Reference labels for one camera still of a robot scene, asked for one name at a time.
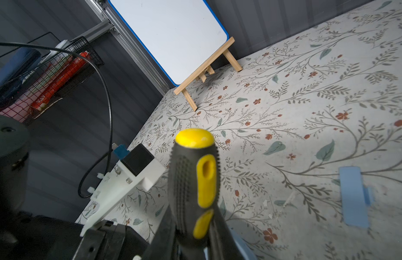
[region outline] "floral tablecloth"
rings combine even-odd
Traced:
[[[214,134],[219,206],[259,259],[402,259],[402,0],[374,1],[168,92],[139,134],[168,167],[176,134]],[[370,227],[343,222],[338,168],[374,191]],[[151,241],[167,172],[107,219]],[[90,203],[79,217],[92,214]]]

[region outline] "screwdriver handle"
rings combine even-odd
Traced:
[[[177,134],[168,176],[168,199],[177,238],[187,246],[204,245],[220,190],[219,156],[213,135],[189,128]]]

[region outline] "screw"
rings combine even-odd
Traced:
[[[117,175],[119,175],[119,174],[122,173],[121,169],[119,168],[119,166],[117,166],[117,164],[115,165],[115,173],[116,173]]]

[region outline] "blue whiteboard frame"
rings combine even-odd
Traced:
[[[143,48],[145,48],[145,50],[149,53],[149,55],[152,57],[152,59],[156,62],[156,64],[159,66],[159,68],[161,68],[161,70],[164,72],[164,74],[168,77],[168,79],[171,81],[171,83],[174,86],[179,86],[178,84],[175,84],[175,82],[171,79],[171,77],[166,73],[166,71],[162,68],[162,66],[159,64],[159,62],[155,59],[155,57],[151,54],[151,52],[148,50],[148,48],[146,48],[145,44],[143,44],[143,42],[139,39],[139,37],[137,37],[136,33],[133,31],[133,29],[129,26],[128,23],[126,23],[125,19],[120,15],[120,13],[117,11],[117,9],[115,8],[115,6],[112,4],[111,0],[108,0],[110,6],[113,8],[113,10],[117,13],[117,15],[121,18],[121,20],[127,25],[127,28],[129,28],[129,30],[133,33],[133,35],[136,37],[136,39],[140,42],[140,44],[142,44]],[[212,15],[214,16],[214,18],[216,19],[216,21],[219,23],[219,25],[221,26],[221,28],[223,29],[223,31],[225,32],[225,34],[227,35],[227,39],[226,41],[229,40],[230,36],[229,33],[225,30],[224,26],[221,24],[221,22],[219,21],[219,19],[217,18],[216,14],[213,12],[213,10],[211,9],[211,7],[208,5],[208,3],[206,2],[206,0],[203,0],[204,4],[207,6],[207,8],[209,9],[209,11],[212,13]]]

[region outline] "wooden easel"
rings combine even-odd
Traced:
[[[181,85],[179,85],[173,92],[175,95],[178,95],[180,92],[184,95],[187,99],[191,108],[195,111],[197,110],[197,105],[195,105],[194,101],[192,100],[191,96],[189,95],[188,91],[185,89],[193,80],[196,78],[200,78],[203,82],[207,79],[205,76],[205,72],[208,72],[209,75],[214,74],[214,70],[211,67],[211,63],[213,63],[221,54],[223,54],[233,68],[239,72],[243,68],[237,62],[237,60],[233,57],[233,55],[229,52],[228,48],[234,43],[234,38],[231,37],[225,42],[218,50],[216,50],[213,55],[211,55],[208,60],[206,60],[201,66],[198,67],[189,77],[184,80]]]

